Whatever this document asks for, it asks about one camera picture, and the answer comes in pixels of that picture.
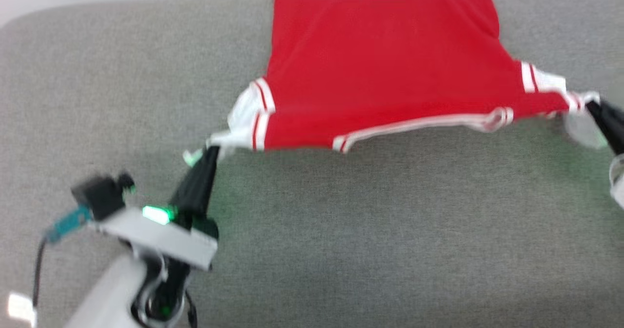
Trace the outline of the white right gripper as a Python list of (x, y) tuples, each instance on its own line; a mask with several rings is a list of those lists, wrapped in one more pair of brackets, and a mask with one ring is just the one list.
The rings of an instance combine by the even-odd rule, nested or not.
[(624, 110), (608, 101), (590, 101), (585, 107), (616, 155), (608, 170), (610, 195), (624, 210)]

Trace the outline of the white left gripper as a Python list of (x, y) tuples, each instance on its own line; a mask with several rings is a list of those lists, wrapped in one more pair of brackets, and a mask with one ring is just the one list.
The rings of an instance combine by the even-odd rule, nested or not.
[[(220, 146), (204, 146), (194, 152), (185, 151), (183, 161), (189, 166), (172, 195), (169, 205), (175, 212), (174, 221), (207, 218)], [(128, 241), (207, 271), (216, 255), (217, 240), (197, 230), (186, 230), (165, 220), (165, 211), (156, 207), (126, 207), (102, 221), (93, 220), (95, 230)]]

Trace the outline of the red shirt with white stripes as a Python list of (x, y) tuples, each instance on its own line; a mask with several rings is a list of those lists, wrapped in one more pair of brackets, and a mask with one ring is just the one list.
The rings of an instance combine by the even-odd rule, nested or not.
[(265, 73), (205, 149), (325, 148), (430, 127), (584, 117), (597, 91), (511, 55), (493, 0), (273, 0)]

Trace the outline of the grey fabric sofa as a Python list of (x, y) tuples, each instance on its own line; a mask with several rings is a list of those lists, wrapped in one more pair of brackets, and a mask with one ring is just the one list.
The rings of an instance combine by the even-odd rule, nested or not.
[[(265, 72), (273, 0), (38, 11), (0, 27), (0, 328), (31, 294), (71, 187), (126, 170), (163, 204), (183, 151)], [(382, 135), (330, 150), (238, 150), (218, 166), (200, 328), (624, 328), (624, 210), (610, 150), (559, 121)]]

